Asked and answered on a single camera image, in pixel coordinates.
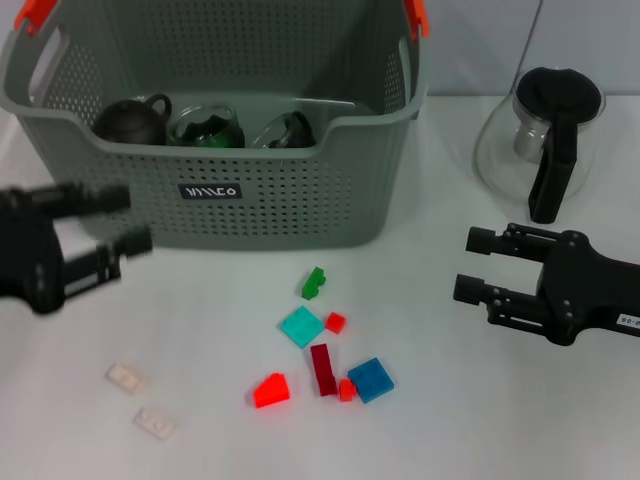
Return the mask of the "teal square toy brick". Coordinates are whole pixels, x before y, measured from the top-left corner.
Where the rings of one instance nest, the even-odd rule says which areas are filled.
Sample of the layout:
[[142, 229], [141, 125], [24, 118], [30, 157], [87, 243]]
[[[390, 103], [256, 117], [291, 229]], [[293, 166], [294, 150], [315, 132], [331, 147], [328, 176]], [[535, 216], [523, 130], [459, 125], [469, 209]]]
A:
[[286, 317], [279, 328], [296, 346], [304, 349], [325, 326], [310, 310], [301, 306]]

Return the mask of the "red sloped toy brick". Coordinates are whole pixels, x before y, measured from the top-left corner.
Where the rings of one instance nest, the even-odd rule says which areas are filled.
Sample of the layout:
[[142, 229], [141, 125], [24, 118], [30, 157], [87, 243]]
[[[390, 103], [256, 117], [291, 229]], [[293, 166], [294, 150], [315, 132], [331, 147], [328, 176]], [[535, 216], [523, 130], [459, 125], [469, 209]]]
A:
[[289, 386], [282, 373], [271, 374], [253, 392], [253, 403], [256, 408], [263, 408], [289, 399]]

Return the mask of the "grey perforated storage basket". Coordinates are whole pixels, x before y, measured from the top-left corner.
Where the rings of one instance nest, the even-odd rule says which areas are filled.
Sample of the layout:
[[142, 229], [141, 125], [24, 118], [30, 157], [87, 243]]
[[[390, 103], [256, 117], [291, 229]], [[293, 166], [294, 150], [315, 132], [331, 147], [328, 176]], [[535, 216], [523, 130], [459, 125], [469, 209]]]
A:
[[[131, 208], [83, 221], [105, 238], [146, 224], [164, 247], [324, 249], [376, 237], [427, 90], [429, 37], [402, 0], [58, 0], [0, 54], [0, 106], [58, 182], [125, 184]], [[244, 148], [126, 145], [92, 131], [114, 102], [167, 95], [172, 119], [234, 106]], [[300, 111], [316, 145], [252, 148]]]

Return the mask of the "blue square toy brick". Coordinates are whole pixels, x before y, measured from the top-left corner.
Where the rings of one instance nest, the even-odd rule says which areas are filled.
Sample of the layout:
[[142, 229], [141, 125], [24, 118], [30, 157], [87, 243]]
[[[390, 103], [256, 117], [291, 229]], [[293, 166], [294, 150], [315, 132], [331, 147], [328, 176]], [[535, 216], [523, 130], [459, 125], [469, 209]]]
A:
[[392, 391], [394, 383], [384, 366], [374, 357], [347, 372], [361, 401], [366, 404]]

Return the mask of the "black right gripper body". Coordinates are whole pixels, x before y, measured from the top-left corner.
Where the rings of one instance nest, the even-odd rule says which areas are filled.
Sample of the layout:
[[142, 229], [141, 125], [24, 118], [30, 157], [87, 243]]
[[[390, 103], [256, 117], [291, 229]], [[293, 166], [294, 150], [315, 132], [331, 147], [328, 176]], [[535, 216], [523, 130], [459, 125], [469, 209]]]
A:
[[550, 311], [544, 336], [556, 345], [589, 329], [640, 338], [640, 265], [598, 253], [583, 233], [565, 231], [550, 247], [537, 295]]

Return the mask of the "dark red long brick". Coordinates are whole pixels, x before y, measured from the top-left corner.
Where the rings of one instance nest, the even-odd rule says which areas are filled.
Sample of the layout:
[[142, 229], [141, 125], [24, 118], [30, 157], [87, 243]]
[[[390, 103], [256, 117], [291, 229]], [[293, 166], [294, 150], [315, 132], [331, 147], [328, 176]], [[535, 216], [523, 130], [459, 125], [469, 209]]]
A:
[[316, 381], [321, 396], [336, 395], [337, 383], [326, 344], [314, 345], [310, 348]]

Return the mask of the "white toy brick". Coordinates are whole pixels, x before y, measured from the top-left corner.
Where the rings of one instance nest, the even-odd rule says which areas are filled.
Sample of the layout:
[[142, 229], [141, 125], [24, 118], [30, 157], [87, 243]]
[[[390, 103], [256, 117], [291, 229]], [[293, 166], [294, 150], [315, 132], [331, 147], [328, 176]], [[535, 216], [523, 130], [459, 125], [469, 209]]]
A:
[[139, 372], [121, 363], [114, 363], [105, 378], [130, 395], [137, 394], [144, 385], [144, 378]]

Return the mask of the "white toy plate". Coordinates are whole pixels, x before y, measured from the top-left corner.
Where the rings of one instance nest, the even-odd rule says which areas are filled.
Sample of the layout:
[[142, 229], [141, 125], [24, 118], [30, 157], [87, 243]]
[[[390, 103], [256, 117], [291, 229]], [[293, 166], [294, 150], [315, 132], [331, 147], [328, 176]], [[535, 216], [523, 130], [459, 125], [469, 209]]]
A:
[[134, 416], [132, 422], [158, 440], [168, 440], [176, 431], [177, 423], [165, 415], [161, 410], [142, 407]]

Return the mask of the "dark clay teapot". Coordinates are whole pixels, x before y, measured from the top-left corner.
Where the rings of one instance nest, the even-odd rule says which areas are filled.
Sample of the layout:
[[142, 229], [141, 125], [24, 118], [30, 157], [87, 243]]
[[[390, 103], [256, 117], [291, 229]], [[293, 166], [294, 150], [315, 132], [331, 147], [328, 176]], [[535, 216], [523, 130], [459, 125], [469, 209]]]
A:
[[155, 94], [145, 101], [120, 100], [98, 115], [92, 131], [108, 142], [165, 145], [167, 123], [172, 110], [172, 102], [164, 94]]

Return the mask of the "green toy brick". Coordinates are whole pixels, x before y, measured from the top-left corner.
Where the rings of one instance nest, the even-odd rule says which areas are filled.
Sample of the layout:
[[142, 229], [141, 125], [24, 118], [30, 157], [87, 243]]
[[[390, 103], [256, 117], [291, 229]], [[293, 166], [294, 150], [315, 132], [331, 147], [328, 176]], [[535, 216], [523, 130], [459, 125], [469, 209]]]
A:
[[171, 144], [181, 147], [197, 147], [197, 148], [233, 148], [235, 139], [233, 135], [226, 133], [218, 133], [216, 135], [203, 135], [194, 139], [185, 139], [184, 137], [172, 137]]
[[301, 297], [305, 300], [312, 300], [316, 298], [322, 286], [326, 283], [326, 275], [322, 268], [315, 267], [305, 280]]

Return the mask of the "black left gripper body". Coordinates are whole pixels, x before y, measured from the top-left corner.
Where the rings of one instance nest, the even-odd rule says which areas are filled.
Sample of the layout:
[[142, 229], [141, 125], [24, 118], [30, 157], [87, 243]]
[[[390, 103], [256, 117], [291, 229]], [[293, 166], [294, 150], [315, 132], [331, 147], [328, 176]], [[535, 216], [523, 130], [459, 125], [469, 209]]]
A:
[[0, 299], [51, 314], [65, 302], [64, 259], [53, 219], [23, 190], [0, 191]]

